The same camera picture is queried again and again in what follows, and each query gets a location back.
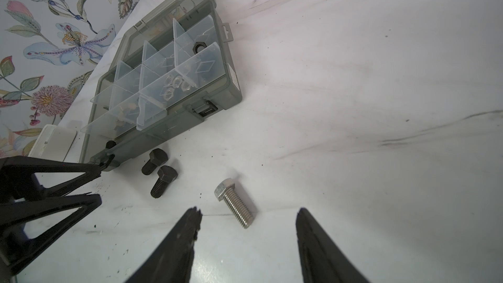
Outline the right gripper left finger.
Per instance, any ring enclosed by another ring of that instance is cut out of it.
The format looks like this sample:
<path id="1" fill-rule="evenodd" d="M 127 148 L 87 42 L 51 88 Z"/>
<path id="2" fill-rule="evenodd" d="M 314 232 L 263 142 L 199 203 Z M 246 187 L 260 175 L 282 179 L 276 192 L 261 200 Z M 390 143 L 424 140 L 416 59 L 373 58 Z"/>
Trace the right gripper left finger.
<path id="1" fill-rule="evenodd" d="M 127 282 L 189 282 L 202 218 L 189 208 Z"/>

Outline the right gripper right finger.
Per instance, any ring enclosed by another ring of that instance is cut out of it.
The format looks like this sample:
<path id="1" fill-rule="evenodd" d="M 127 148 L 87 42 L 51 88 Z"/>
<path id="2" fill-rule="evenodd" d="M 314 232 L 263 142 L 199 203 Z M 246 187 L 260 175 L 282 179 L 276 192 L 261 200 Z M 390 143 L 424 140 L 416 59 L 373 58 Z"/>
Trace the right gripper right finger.
<path id="1" fill-rule="evenodd" d="M 368 281 L 306 208 L 297 213 L 296 231 L 304 282 Z"/>

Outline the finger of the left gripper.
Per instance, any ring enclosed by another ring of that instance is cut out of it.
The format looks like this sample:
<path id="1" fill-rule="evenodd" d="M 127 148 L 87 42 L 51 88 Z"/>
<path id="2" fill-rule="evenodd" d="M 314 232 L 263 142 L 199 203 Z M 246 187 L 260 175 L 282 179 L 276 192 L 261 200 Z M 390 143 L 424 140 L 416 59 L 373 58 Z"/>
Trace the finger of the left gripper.
<path id="1" fill-rule="evenodd" d="M 99 178 L 114 156 L 95 163 L 16 156 L 1 159 L 1 200 L 62 197 Z"/>
<path id="2" fill-rule="evenodd" d="M 97 194 L 1 205 L 1 276 L 15 277 L 102 204 Z"/>

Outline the black hex bolt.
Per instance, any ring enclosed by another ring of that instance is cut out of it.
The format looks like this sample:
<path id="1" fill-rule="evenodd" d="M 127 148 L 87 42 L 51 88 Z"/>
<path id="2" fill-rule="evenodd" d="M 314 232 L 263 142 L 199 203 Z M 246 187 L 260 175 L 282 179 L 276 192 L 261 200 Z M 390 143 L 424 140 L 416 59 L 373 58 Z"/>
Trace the black hex bolt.
<path id="1" fill-rule="evenodd" d="M 157 174 L 158 179 L 151 190 L 151 196 L 154 199 L 160 198 L 165 193 L 168 186 L 178 178 L 177 170 L 167 165 L 161 166 Z"/>
<path id="2" fill-rule="evenodd" d="M 106 149 L 112 149 L 112 148 L 114 148 L 116 145 L 117 145 L 117 143 L 116 143 L 115 141 L 113 141 L 113 140 L 108 141 L 108 142 L 106 143 Z"/>
<path id="3" fill-rule="evenodd" d="M 168 154 L 162 149 L 156 148 L 149 153 L 149 160 L 141 169 L 143 175 L 152 174 L 158 167 L 164 165 L 168 161 Z"/>

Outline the silver hex bolt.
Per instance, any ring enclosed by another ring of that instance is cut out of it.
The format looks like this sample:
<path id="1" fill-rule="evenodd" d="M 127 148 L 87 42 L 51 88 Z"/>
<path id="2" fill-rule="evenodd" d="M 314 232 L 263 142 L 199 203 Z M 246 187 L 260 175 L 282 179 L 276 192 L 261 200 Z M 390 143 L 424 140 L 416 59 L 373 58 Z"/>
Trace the silver hex bolt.
<path id="1" fill-rule="evenodd" d="M 235 186 L 234 179 L 224 179 L 224 181 L 216 187 L 214 195 L 217 200 L 223 201 L 227 205 L 239 224 L 244 229 L 248 229 L 254 221 L 254 216 L 236 192 Z"/>

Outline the silver hex nut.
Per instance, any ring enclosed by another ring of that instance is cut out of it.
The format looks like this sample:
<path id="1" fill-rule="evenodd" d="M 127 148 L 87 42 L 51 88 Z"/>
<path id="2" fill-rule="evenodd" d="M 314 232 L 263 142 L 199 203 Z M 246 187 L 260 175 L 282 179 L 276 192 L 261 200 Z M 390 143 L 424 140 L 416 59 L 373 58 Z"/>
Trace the silver hex nut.
<path id="1" fill-rule="evenodd" d="M 168 74 L 165 77 L 164 86 L 161 91 L 161 96 L 164 100 L 168 101 L 179 93 L 188 93 L 192 86 L 178 74 Z"/>

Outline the black nut group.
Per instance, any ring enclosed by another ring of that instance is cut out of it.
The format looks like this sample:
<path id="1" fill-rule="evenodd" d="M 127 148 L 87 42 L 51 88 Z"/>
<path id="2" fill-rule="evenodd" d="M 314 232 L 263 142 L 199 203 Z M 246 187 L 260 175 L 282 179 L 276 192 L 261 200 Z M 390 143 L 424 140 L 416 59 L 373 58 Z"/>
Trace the black nut group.
<path id="1" fill-rule="evenodd" d="M 197 55 L 199 52 L 203 51 L 205 48 L 207 48 L 207 45 L 205 42 L 196 42 L 195 45 L 193 46 L 193 53 Z"/>

